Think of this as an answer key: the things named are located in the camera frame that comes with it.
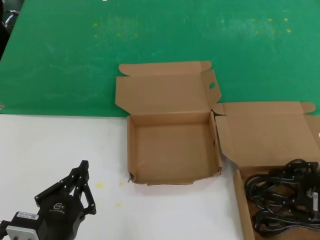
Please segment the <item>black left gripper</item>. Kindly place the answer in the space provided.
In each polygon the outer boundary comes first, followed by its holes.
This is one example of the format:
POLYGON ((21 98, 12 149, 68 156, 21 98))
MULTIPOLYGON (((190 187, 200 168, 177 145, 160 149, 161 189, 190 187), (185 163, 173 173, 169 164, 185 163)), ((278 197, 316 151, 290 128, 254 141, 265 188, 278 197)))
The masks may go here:
POLYGON ((69 175, 34 197, 38 214, 44 220, 45 240, 74 240, 85 216, 97 213, 88 181, 89 162, 82 160, 69 175), (81 202, 82 194, 88 204, 86 208, 81 202))

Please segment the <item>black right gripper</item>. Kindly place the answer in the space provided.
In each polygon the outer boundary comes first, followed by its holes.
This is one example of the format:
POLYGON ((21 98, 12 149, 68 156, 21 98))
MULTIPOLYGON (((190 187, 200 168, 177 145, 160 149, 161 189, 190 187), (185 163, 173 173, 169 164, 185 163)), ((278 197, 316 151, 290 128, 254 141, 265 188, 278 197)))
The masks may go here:
MULTIPOLYGON (((318 162, 290 161, 282 168, 271 170, 272 177, 301 180, 299 199, 306 208, 312 222, 320 221, 320 174, 318 162)), ((277 198, 274 212, 278 215, 303 215, 304 209, 296 205, 294 199, 277 198)))

